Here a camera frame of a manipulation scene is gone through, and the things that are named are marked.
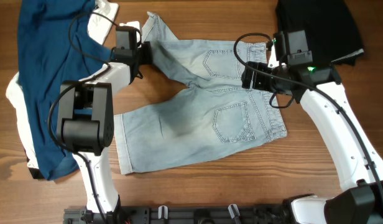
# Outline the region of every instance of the light blue denim shorts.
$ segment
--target light blue denim shorts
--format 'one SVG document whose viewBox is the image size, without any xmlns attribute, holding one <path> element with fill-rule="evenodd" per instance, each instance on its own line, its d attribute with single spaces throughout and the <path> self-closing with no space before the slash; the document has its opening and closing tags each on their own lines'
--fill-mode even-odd
<svg viewBox="0 0 383 224">
<path fill-rule="evenodd" d="M 188 88 L 114 117 L 122 174 L 212 161 L 286 137 L 280 111 L 269 105 L 272 94 L 241 88 L 244 66 L 234 41 L 178 40 L 148 14 L 142 40 L 150 41 L 154 65 Z M 240 42 L 237 52 L 244 61 L 267 61 L 265 43 Z"/>
</svg>

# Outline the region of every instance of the wooden table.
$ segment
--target wooden table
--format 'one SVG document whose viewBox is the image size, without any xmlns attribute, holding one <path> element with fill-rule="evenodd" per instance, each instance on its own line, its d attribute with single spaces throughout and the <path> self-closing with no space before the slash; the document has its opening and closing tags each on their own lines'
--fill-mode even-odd
<svg viewBox="0 0 383 224">
<path fill-rule="evenodd" d="M 276 1 L 131 1 L 120 2 L 116 22 L 159 14 L 179 39 L 236 40 L 248 32 L 276 31 Z M 383 0 L 347 0 L 365 45 L 355 67 L 338 66 L 350 104 L 383 158 Z M 18 71 L 16 30 L 20 0 L 0 1 L 0 223 L 61 223 L 63 209 L 85 205 L 79 172 L 55 182 L 33 180 L 16 129 L 14 108 L 5 97 Z M 114 45 L 110 32 L 105 46 Z M 114 98 L 114 113 L 171 99 L 182 84 L 150 67 Z M 280 103 L 287 98 L 279 97 Z M 123 205 L 252 205 L 315 193 L 339 194 L 338 177 L 323 140 L 300 105 L 282 110 L 285 139 L 214 162 L 148 174 L 120 174 L 116 146 L 110 149 L 114 184 Z"/>
</svg>

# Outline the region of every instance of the white cloth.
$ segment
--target white cloth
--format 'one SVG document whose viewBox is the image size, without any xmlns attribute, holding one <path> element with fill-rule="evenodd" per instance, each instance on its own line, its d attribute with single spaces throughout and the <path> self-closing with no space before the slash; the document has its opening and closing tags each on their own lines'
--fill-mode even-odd
<svg viewBox="0 0 383 224">
<path fill-rule="evenodd" d="M 100 13 L 112 21 L 116 17 L 118 4 L 107 2 L 107 0 L 96 0 L 94 12 Z M 107 19 L 92 14 L 88 22 L 88 34 L 99 44 L 103 44 L 108 35 L 112 23 Z M 6 98 L 16 109 L 17 130 L 23 144 L 25 154 L 29 158 L 28 168 L 38 169 L 37 157 L 35 156 L 34 145 L 32 142 L 29 118 L 25 107 L 22 87 L 19 85 L 19 72 L 15 74 L 6 89 Z"/>
<path fill-rule="evenodd" d="M 364 53 L 364 50 L 360 49 L 360 50 L 357 50 L 357 51 L 355 51 L 355 52 L 353 52 L 351 54 L 345 55 L 344 57 L 340 57 L 338 59 L 335 59 L 332 62 L 337 62 L 339 60 L 346 59 L 346 58 L 349 58 L 349 57 L 354 57 L 356 55 L 363 54 L 363 53 Z M 268 67 L 269 68 L 275 68 L 277 66 L 279 66 L 279 61 L 276 58 L 276 51 L 275 51 L 274 45 L 273 45 L 272 46 L 272 54 L 270 55 L 270 58 L 269 58 Z"/>
</svg>

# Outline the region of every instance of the black cable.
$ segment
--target black cable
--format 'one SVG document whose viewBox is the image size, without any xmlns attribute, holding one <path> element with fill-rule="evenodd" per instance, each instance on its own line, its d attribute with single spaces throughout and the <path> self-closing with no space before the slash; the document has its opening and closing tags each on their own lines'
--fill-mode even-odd
<svg viewBox="0 0 383 224">
<path fill-rule="evenodd" d="M 106 224 L 108 224 L 107 220 L 105 219 L 104 217 L 104 214 L 102 212 L 102 209 L 100 207 L 100 203 L 99 203 L 99 199 L 98 199 L 98 195 L 96 194 L 96 189 L 95 189 L 95 184 L 93 182 L 93 177 L 92 177 L 92 171 L 91 171 L 91 167 L 90 167 L 90 164 L 89 164 L 89 161 L 88 159 L 85 158 L 85 156 L 82 156 L 79 152 L 75 152 L 73 149 L 67 147 L 66 145 L 62 144 L 61 142 L 58 141 L 58 139 L 56 138 L 56 136 L 54 135 L 54 133 L 52 132 L 52 127 L 51 127 L 51 122 L 52 122 L 52 114 L 53 114 L 53 111 L 55 110 L 55 107 L 56 105 L 58 104 L 58 102 L 60 101 L 60 99 L 67 93 L 69 92 L 72 88 L 76 88 L 84 83 L 87 83 L 87 82 L 90 82 L 90 81 L 93 81 L 97 78 L 99 78 L 100 76 L 104 75 L 106 72 L 108 72 L 110 69 L 111 69 L 111 66 L 110 64 L 103 60 L 103 59 L 100 59 L 98 57 L 95 57 L 95 56 L 92 56 L 88 53 L 85 53 L 83 52 L 82 50 L 80 50 L 77 46 L 74 45 L 73 41 L 72 41 L 72 38 L 71 38 L 71 30 L 72 30 L 72 27 L 73 27 L 73 24 L 75 23 L 75 21 L 77 21 L 79 18 L 83 17 L 83 16 L 89 16 L 91 14 L 96 14 L 98 16 L 101 16 L 105 19 L 107 19 L 108 21 L 110 21 L 113 25 L 115 26 L 118 26 L 115 22 L 113 22 L 111 19 L 107 18 L 106 16 L 102 15 L 102 14 L 99 14 L 97 12 L 84 12 L 84 13 L 81 13 L 79 15 L 77 15 L 76 17 L 74 17 L 74 19 L 72 20 L 72 22 L 70 23 L 70 26 L 68 28 L 68 41 L 70 42 L 70 45 L 71 47 L 73 47 L 74 50 L 76 50 L 77 52 L 81 53 L 82 56 L 85 56 L 85 57 L 89 57 L 89 58 L 92 58 L 94 60 L 97 60 L 99 62 L 102 62 L 103 64 L 107 65 L 106 69 L 104 69 L 102 72 L 99 72 L 98 74 L 94 75 L 93 77 L 91 78 L 88 78 L 86 80 L 83 80 L 81 82 L 78 82 L 78 83 L 75 83 L 75 84 L 72 84 L 70 85 L 69 87 L 65 88 L 60 94 L 59 94 L 59 97 L 53 102 L 53 104 L 51 105 L 50 109 L 49 109 L 49 114 L 48 114 L 48 119 L 47 119 L 47 127 L 48 127 L 48 133 L 49 133 L 49 136 L 52 138 L 53 142 L 61 147 L 62 149 L 65 149 L 65 150 L 68 150 L 69 152 L 72 152 L 74 155 L 80 157 L 84 163 L 85 163 L 85 166 L 86 166 L 86 169 L 88 170 L 88 175 L 89 175 L 89 178 L 90 178 L 90 184 L 91 184 L 91 188 L 92 188 L 92 193 L 93 193 L 93 197 L 95 198 L 95 202 L 96 202 L 96 206 L 99 210 L 99 213 L 101 215 L 101 218 L 102 218 L 102 221 Z"/>
<path fill-rule="evenodd" d="M 114 49 L 115 49 L 115 48 L 116 48 L 116 47 L 112 47 L 112 48 L 111 48 L 109 60 L 111 60 L 111 56 L 113 56 L 113 52 L 114 52 Z"/>
<path fill-rule="evenodd" d="M 138 71 L 138 75 L 135 76 L 136 78 L 143 79 L 143 74 L 141 71 Z"/>
<path fill-rule="evenodd" d="M 344 117 L 345 121 L 349 124 L 350 128 L 352 129 L 352 132 L 354 133 L 354 135 L 356 136 L 356 139 L 358 140 L 358 142 L 360 144 L 360 147 L 361 147 L 361 149 L 363 151 L 363 154 L 364 154 L 364 156 L 367 159 L 368 166 L 370 167 L 372 175 L 373 175 L 373 177 L 374 177 L 374 179 L 376 181 L 376 184 L 378 186 L 378 191 L 379 191 L 379 195 L 381 197 L 382 206 L 383 206 L 383 187 L 382 187 L 381 181 L 379 179 L 378 173 L 376 171 L 375 163 L 372 161 L 372 159 L 370 157 L 370 154 L 369 154 L 366 146 L 364 145 L 364 142 L 363 142 L 363 140 L 362 140 L 358 130 L 354 126 L 353 122 L 350 120 L 349 116 L 346 114 L 345 110 L 339 104 L 337 104 L 337 102 L 335 102 L 334 99 L 332 99 L 325 92 L 319 90 L 315 86 L 310 86 L 310 85 L 304 84 L 302 82 L 297 82 L 297 81 L 294 81 L 294 80 L 289 80 L 289 79 L 286 79 L 286 78 L 278 77 L 278 76 L 275 76 L 275 75 L 272 75 L 272 74 L 269 74 L 269 73 L 266 73 L 266 72 L 259 71 L 258 69 L 255 69 L 255 68 L 252 68 L 251 66 L 249 66 L 246 62 L 244 62 L 240 58 L 240 56 L 238 55 L 237 50 L 236 50 L 237 49 L 237 44 L 240 42 L 241 39 L 243 39 L 245 37 L 257 36 L 257 35 L 258 36 L 266 37 L 269 41 L 272 41 L 272 39 L 268 35 L 261 34 L 261 33 L 250 33 L 250 34 L 244 34 L 244 35 L 240 36 L 236 40 L 236 42 L 234 43 L 234 47 L 233 47 L 234 55 L 236 56 L 237 60 L 242 65 L 244 65 L 246 68 L 248 68 L 248 69 L 250 69 L 250 70 L 252 70 L 254 72 L 257 72 L 258 74 L 261 74 L 261 75 L 264 75 L 264 76 L 267 76 L 267 77 L 271 77 L 271 78 L 275 78 L 275 79 L 278 79 L 278 80 L 282 80 L 282 81 L 285 81 L 285 82 L 293 83 L 293 84 L 305 87 L 305 88 L 307 88 L 307 89 L 309 89 L 311 91 L 316 91 L 317 93 L 322 95 L 324 98 L 326 98 L 330 103 L 332 103 L 335 106 L 335 108 L 338 110 L 338 112 L 342 114 L 342 116 Z"/>
<path fill-rule="evenodd" d="M 276 109 L 286 109 L 287 107 L 291 106 L 292 102 L 294 101 L 294 97 L 292 96 L 290 101 L 287 103 L 287 105 L 285 106 L 273 106 L 273 100 L 274 100 L 274 97 L 277 95 L 277 92 L 275 91 L 273 94 L 272 94 L 272 97 L 270 97 L 270 100 L 269 100 L 269 104 L 271 105 L 271 107 L 273 108 L 276 108 Z"/>
</svg>

